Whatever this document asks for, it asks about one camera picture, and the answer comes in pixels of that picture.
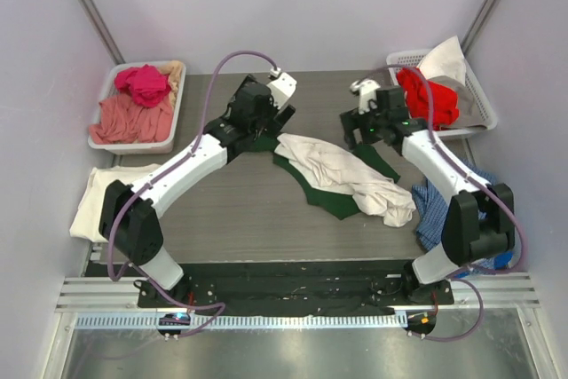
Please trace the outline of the white and green t-shirt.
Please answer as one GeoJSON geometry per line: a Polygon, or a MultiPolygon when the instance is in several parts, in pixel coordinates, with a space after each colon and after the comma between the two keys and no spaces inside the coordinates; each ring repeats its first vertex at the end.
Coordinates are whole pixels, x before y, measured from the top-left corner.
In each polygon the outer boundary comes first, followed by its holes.
{"type": "Polygon", "coordinates": [[[411,193],[398,185],[399,175],[372,146],[357,146],[352,154],[320,139],[282,133],[261,136],[249,151],[272,154],[310,205],[340,220],[363,213],[400,228],[416,211],[411,193]]]}

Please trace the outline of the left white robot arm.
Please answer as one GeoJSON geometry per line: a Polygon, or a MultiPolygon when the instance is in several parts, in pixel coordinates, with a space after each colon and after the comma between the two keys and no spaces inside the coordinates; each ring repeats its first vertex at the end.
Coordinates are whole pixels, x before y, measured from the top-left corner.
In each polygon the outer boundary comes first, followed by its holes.
{"type": "Polygon", "coordinates": [[[188,298],[182,267],[164,247],[160,219],[186,191],[248,151],[264,133],[276,133],[294,114],[289,104],[296,80],[287,73],[260,83],[247,75],[221,116],[207,123],[186,149],[154,172],[107,188],[99,233],[109,246],[150,277],[158,296],[178,307],[188,298]]]}

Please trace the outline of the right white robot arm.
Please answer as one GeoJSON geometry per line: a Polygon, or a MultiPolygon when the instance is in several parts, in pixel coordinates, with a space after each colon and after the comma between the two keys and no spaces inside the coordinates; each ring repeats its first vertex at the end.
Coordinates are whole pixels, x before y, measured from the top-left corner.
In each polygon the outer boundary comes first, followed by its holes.
{"type": "Polygon", "coordinates": [[[420,170],[447,206],[440,243],[404,266],[400,290],[408,302],[421,303],[442,280],[466,267],[480,270],[480,260],[513,250],[514,196],[507,185],[482,179],[425,120],[411,118],[401,87],[365,79],[350,90],[359,104],[340,115],[348,147],[384,142],[420,170]]]}

